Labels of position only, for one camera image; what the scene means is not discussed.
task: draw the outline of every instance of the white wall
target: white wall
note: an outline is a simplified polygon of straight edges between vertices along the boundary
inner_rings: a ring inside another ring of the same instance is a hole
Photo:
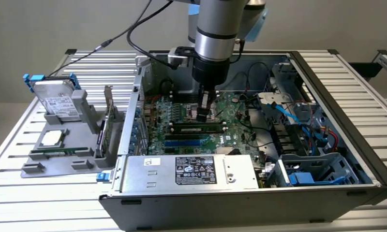
[[[0,0],[0,102],[28,102],[24,73],[48,73],[66,48],[93,49],[135,20],[147,0]],[[155,0],[149,13],[165,3]],[[387,49],[387,0],[268,0],[269,15],[247,49],[338,49],[370,61]],[[187,43],[187,5],[171,7],[135,31],[145,49]],[[129,50],[119,39],[111,50]],[[387,78],[374,81],[387,95]]]

